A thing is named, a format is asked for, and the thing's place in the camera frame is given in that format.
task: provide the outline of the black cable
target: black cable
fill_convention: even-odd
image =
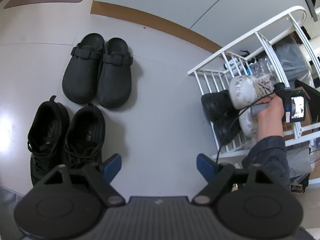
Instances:
[[[280,89],[280,90],[277,90],[277,91],[273,91],[272,93],[267,94],[267,95],[263,96],[262,98],[257,99],[257,100],[254,101],[252,104],[246,106],[245,108],[242,108],[242,109],[244,109],[244,111],[242,111],[241,114],[243,114],[243,113],[244,113],[246,110],[248,110],[251,106],[255,105],[255,104],[256,104],[258,101],[260,101],[261,99],[267,98],[267,97],[269,97],[269,96],[271,96],[271,95],[273,95],[273,94],[275,94],[275,93],[277,93],[277,92],[284,91],[284,90],[285,90],[285,89]],[[228,128],[228,130],[227,130],[227,132],[226,132],[226,136],[223,138],[223,141],[225,140],[225,138],[227,137],[228,133],[230,132],[232,126],[233,126],[234,123],[239,119],[239,117],[241,116],[241,114],[239,114],[239,115],[237,116],[237,118],[233,120],[233,122],[231,123],[230,127]],[[220,145],[220,148],[219,148],[219,150],[218,150],[217,158],[216,158],[216,163],[218,163],[219,155],[220,155],[220,151],[221,151],[221,149],[222,149],[222,146],[223,146],[223,145]]]

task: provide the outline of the shoelace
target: shoelace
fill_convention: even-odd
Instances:
[[[88,156],[79,155],[79,154],[74,153],[67,146],[65,146],[65,151],[67,152],[71,169],[81,168],[85,164],[95,162],[95,156],[92,153]]]
[[[30,142],[28,141],[28,150],[32,153],[33,159],[35,160],[36,171],[46,172],[46,169],[43,167],[44,160],[51,157],[51,155],[42,156],[42,154],[46,153],[49,148],[52,147],[52,137],[44,138],[44,141],[47,143],[41,145],[39,147],[39,151],[32,149]]]

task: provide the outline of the white metal rack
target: white metal rack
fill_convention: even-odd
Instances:
[[[292,16],[292,14],[297,15],[297,13],[301,15],[301,20],[299,20],[298,22]],[[252,29],[251,31],[247,32],[246,34],[242,35],[238,39],[234,40],[233,42],[229,43],[222,49],[215,52],[210,57],[208,57],[207,59],[202,61],[200,64],[195,66],[193,69],[188,71],[188,75],[195,76],[202,95],[205,93],[219,92],[221,90],[228,89],[229,80],[235,76],[234,69],[230,67],[229,60],[227,59],[227,57],[230,57],[231,60],[233,61],[234,63],[233,65],[236,67],[236,75],[241,75],[242,70],[245,75],[248,75],[244,66],[246,65],[250,74],[252,74],[248,61],[256,57],[261,52],[265,51],[265,53],[269,58],[270,63],[273,65],[273,68],[276,72],[276,76],[278,77],[278,80],[280,82],[283,82],[286,85],[286,87],[289,87],[288,79],[284,73],[284,70],[280,64],[278,57],[276,56],[276,53],[272,48],[272,45],[275,44],[277,41],[281,40],[282,38],[284,38],[285,36],[287,36],[288,34],[292,33],[293,31],[296,31],[301,41],[306,46],[306,49],[310,55],[310,58],[312,59],[314,66],[316,68],[317,74],[320,77],[320,62],[318,61],[316,55],[314,54],[308,39],[306,38],[305,34],[300,28],[300,26],[306,20],[307,15],[308,15],[307,11],[301,6],[294,6],[287,9],[286,11],[274,16],[273,18],[262,23],[258,27]],[[270,26],[279,24],[279,22],[281,21],[288,22],[289,27],[286,28],[279,35],[276,35],[273,38],[268,40],[262,33],[266,29],[268,29]],[[231,50],[235,45],[245,40],[252,39],[252,37],[255,37],[261,44],[261,47],[256,49],[253,53],[251,53],[247,57],[242,57],[234,52],[231,52]],[[227,70],[214,70],[214,69],[204,68],[205,65],[207,65],[209,62],[217,58],[224,59],[226,65],[228,66]],[[240,61],[240,67],[238,67],[236,63],[236,59]],[[319,127],[320,127],[320,122],[311,124],[308,126],[304,126],[304,127],[301,127],[300,122],[294,123],[293,130],[286,131],[284,133],[284,135],[294,135],[294,138],[290,140],[286,140],[285,145],[286,146],[295,145],[301,142],[309,141],[313,138],[320,137],[320,131],[316,131],[307,135],[302,135],[302,132],[304,131],[313,130]],[[220,145],[215,135],[212,122],[211,122],[211,128],[212,128],[214,140],[217,145],[217,149],[219,149]],[[250,147],[251,147],[250,139],[246,138],[242,133],[240,133],[229,145],[226,145],[224,149],[222,149],[220,158],[247,155],[249,153]]]

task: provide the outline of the shoe rack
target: shoe rack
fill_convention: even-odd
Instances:
[[[280,82],[283,82],[286,87],[289,87],[288,79],[284,73],[284,70],[280,64],[280,61],[272,48],[272,45],[284,38],[285,36],[289,35],[293,31],[296,31],[298,36],[300,37],[301,41],[304,43],[308,54],[310,55],[311,60],[314,63],[316,68],[317,75],[320,77],[320,62],[317,59],[312,47],[306,38],[305,34],[301,30],[300,26],[303,25],[306,18],[308,16],[307,10],[301,6],[294,6],[291,7],[282,13],[274,16],[273,18],[269,19],[268,21],[262,23],[261,25],[257,26],[256,28],[250,30],[249,32],[245,33],[238,39],[232,41],[228,45],[224,46],[222,49],[218,50],[210,57],[202,61],[200,64],[192,68],[188,71],[188,75],[193,75],[196,78],[196,81],[199,85],[199,89],[201,94],[205,93],[212,93],[212,92],[219,92],[221,90],[228,89],[229,81],[235,75],[252,75],[248,62],[255,58],[258,54],[265,51],[266,55],[269,58],[271,65],[275,70],[275,74],[278,77]],[[276,26],[283,26],[283,32],[281,33],[274,33],[270,37],[270,30]],[[268,33],[267,39],[263,35],[263,33]],[[248,44],[249,42],[257,42],[258,48],[252,52],[250,55],[243,57],[238,55],[239,53],[235,52],[236,48],[245,49],[245,47],[241,47],[241,44]],[[223,59],[226,63],[227,70],[216,70],[214,67],[210,67],[209,63],[213,60],[217,60],[218,58]],[[229,61],[233,62],[233,67],[230,66]],[[217,145],[217,149],[219,149],[220,145],[218,143],[213,123],[210,122],[213,137]],[[293,130],[289,130],[284,132],[284,135],[294,135],[293,139],[286,140],[286,146],[295,145],[298,143],[302,143],[305,141],[309,141],[313,138],[320,137],[320,131],[312,132],[307,135],[302,135],[304,131],[312,131],[313,129],[319,128],[320,122],[307,125],[302,127],[300,122],[296,122],[293,124]],[[234,156],[241,156],[247,155],[252,147],[251,139],[246,138],[242,132],[240,132],[237,137],[228,145],[224,146],[220,153],[220,158],[226,157],[234,157]]]

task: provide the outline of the floor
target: floor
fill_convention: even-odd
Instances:
[[[196,156],[216,152],[187,71],[210,53],[179,38],[126,21],[90,15],[92,0],[2,9],[0,2],[0,185],[21,194],[31,188],[27,134],[38,106],[56,94],[70,117],[81,108],[63,94],[70,52],[84,35],[121,37],[133,54],[132,94],[116,111],[102,107],[105,160],[121,154],[112,185],[131,195],[193,197],[206,184]],[[221,61],[214,62],[222,66]]]

